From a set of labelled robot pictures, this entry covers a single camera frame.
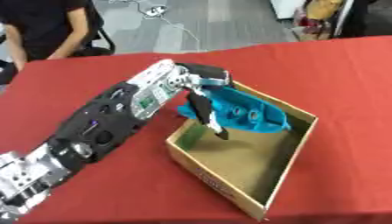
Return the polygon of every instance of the power strip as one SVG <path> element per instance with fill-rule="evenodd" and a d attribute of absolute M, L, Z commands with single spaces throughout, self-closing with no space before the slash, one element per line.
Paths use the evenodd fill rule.
<path fill-rule="evenodd" d="M 164 5 L 152 6 L 145 12 L 145 15 L 149 18 L 161 18 L 167 10 L 168 8 Z"/>

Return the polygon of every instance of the cardboard box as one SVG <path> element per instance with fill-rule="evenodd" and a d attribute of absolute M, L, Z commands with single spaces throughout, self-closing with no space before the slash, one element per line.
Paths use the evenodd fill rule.
<path fill-rule="evenodd" d="M 175 161 L 261 221 L 318 118 L 240 83 L 235 85 L 282 109 L 292 130 L 260 134 L 229 129 L 230 139 L 224 141 L 198 121 L 188 120 L 166 143 Z"/>

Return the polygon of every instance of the electrical cable on floor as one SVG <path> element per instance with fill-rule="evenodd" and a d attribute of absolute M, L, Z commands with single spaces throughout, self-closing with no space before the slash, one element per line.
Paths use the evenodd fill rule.
<path fill-rule="evenodd" d="M 162 14 L 157 14 L 156 16 L 150 16 L 148 15 L 145 11 L 142 11 L 141 9 L 141 2 L 146 2 L 150 7 L 151 10 L 153 11 L 154 9 L 156 9 L 157 7 L 165 7 L 166 10 L 168 10 L 169 8 L 165 5 L 162 4 L 153 4 L 151 3 L 149 0 L 108 0 L 109 4 L 115 4 L 115 3 L 134 3 L 137 5 L 137 11 L 140 12 L 141 14 L 143 14 L 143 19 L 162 19 L 163 21 L 165 21 L 168 25 L 171 25 L 174 28 L 180 29 L 184 32 L 187 32 L 189 34 L 189 36 L 191 36 L 195 41 L 196 41 L 196 50 L 198 53 L 200 53 L 200 40 L 196 37 L 196 35 L 194 35 L 190 30 L 184 28 L 184 27 L 180 27 L 176 24 L 173 24 L 170 20 L 168 20 L 167 18 L 164 17 L 164 13 Z"/>

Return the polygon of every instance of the hand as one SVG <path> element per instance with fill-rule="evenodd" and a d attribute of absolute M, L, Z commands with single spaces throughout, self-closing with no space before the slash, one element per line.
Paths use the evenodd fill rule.
<path fill-rule="evenodd" d="M 15 66 L 17 67 L 17 70 L 20 72 L 23 70 L 25 67 L 26 62 L 25 61 L 15 61 Z"/>

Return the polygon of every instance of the red table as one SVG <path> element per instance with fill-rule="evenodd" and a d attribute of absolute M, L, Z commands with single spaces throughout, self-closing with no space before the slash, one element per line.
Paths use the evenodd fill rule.
<path fill-rule="evenodd" d="M 29 151 L 84 102 L 159 59 L 215 65 L 320 118 L 269 223 L 391 223 L 391 49 L 392 38 L 359 38 L 33 62 L 0 96 L 0 149 Z M 21 221 L 251 221 L 169 158 L 164 141 L 184 121 L 181 102 Z"/>

